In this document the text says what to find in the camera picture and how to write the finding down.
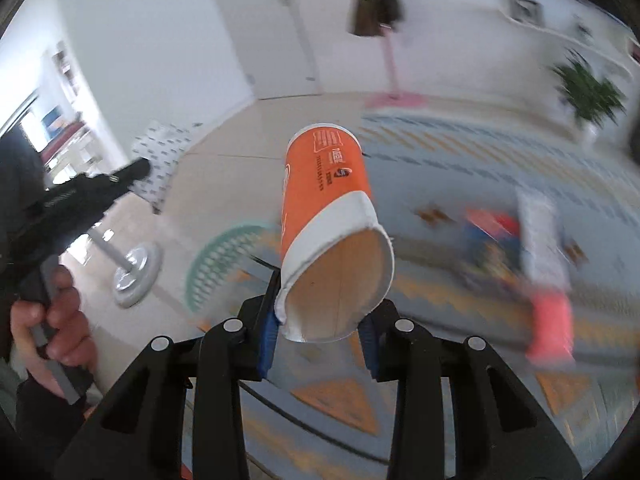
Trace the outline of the person's left hand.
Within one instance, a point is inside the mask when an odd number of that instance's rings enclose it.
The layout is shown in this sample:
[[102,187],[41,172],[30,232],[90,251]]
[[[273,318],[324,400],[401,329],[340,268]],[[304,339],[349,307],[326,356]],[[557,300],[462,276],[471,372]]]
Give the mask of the person's left hand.
[[49,307],[19,299],[11,308],[11,333],[29,375],[61,399],[65,391],[51,370],[54,362],[93,373],[98,362],[88,318],[80,310],[73,275],[59,264],[50,274],[53,296]]

